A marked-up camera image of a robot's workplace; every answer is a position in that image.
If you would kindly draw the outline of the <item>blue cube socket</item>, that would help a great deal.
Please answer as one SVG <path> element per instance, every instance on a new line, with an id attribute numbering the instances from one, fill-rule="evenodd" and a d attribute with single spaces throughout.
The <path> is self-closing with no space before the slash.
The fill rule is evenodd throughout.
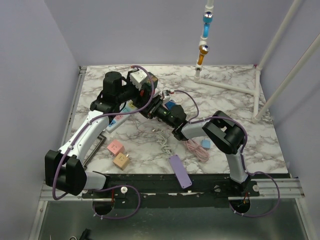
<path id="1" fill-rule="evenodd" d="M 176 103 L 174 101 L 168 101 L 167 103 L 165 103 L 165 106 L 168 110 L 170 110 L 173 106 L 175 106 Z"/>

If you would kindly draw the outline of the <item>white power strip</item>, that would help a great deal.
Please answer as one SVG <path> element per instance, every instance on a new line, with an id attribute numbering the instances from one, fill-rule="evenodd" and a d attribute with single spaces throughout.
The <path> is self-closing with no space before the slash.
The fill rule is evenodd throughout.
<path id="1" fill-rule="evenodd" d="M 124 108 L 121 110 L 121 113 L 131 113 L 134 112 L 137 108 L 134 106 L 133 101 L 129 100 L 126 102 Z M 124 114 L 124 115 L 116 115 L 108 127 L 105 129 L 107 133 L 114 132 L 118 127 L 120 127 L 129 117 L 131 114 Z"/>

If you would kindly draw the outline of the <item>light blue plug adapter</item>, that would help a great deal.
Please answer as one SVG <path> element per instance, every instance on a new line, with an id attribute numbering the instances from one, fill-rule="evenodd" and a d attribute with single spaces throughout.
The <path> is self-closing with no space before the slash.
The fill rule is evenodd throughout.
<path id="1" fill-rule="evenodd" d="M 203 139 L 201 141 L 201 147 L 205 150 L 209 150 L 211 148 L 211 142 L 207 139 Z"/>

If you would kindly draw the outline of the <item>pink cube socket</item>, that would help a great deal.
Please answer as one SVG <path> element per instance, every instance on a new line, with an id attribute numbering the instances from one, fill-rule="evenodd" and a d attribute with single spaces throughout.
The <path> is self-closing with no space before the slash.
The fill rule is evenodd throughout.
<path id="1" fill-rule="evenodd" d="M 118 140 L 114 139 L 108 146 L 107 150 L 113 155 L 117 156 L 119 153 L 125 152 L 124 145 Z"/>

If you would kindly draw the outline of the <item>purple USB power strip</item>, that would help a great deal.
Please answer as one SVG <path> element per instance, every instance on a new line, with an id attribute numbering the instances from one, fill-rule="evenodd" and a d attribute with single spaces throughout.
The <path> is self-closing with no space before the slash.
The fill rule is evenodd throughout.
<path id="1" fill-rule="evenodd" d="M 182 189 L 186 189 L 192 185 L 186 168 L 184 167 L 180 157 L 178 155 L 172 155 L 169 157 L 169 164 L 181 186 Z"/>

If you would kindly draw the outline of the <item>beige cube socket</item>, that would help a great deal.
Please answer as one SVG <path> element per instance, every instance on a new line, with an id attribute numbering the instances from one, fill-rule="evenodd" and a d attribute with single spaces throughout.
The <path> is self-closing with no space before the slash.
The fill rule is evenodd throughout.
<path id="1" fill-rule="evenodd" d="M 124 153 L 118 153 L 113 159 L 113 164 L 121 170 L 124 170 L 130 163 L 129 156 Z"/>

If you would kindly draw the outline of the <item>dark green cube socket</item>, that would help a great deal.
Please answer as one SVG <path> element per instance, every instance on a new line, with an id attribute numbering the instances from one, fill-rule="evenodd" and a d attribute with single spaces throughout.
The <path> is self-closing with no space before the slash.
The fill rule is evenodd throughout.
<path id="1" fill-rule="evenodd" d="M 144 100 L 148 101 L 150 99 L 151 94 L 153 97 L 157 95 L 157 86 L 158 86 L 158 78 L 154 76 L 151 72 L 148 72 L 148 76 L 145 78 L 144 83 L 142 84 L 141 96 Z"/>

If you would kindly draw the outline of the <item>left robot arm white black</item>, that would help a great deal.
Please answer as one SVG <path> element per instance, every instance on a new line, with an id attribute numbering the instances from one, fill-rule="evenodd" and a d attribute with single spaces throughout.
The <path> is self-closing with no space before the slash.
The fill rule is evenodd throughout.
<path id="1" fill-rule="evenodd" d="M 102 91 L 90 104 L 90 110 L 81 127 L 59 150 L 49 150 L 45 155 L 45 183 L 53 190 L 61 190 L 74 196 L 83 190 L 93 190 L 99 197 L 110 194 L 111 185 L 102 173 L 87 172 L 85 157 L 97 137 L 121 111 L 121 105 L 140 96 L 141 83 L 146 74 L 137 80 L 130 71 L 127 77 L 119 72 L 107 72 Z"/>

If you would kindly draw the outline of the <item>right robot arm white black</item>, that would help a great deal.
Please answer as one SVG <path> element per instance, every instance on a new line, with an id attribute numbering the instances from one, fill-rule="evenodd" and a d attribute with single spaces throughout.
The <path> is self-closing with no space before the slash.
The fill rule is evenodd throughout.
<path id="1" fill-rule="evenodd" d="M 156 97 L 148 107 L 143 110 L 145 118 L 160 119 L 173 128 L 172 134 L 179 141 L 188 141 L 197 137 L 209 137 L 215 146 L 226 155 L 230 170 L 230 191 L 241 196 L 248 190 L 247 180 L 250 178 L 244 168 L 242 158 L 243 147 L 247 140 L 244 128 L 222 111 L 194 122 L 186 120 L 183 107 L 175 104 L 171 109 L 163 106 L 163 101 Z"/>

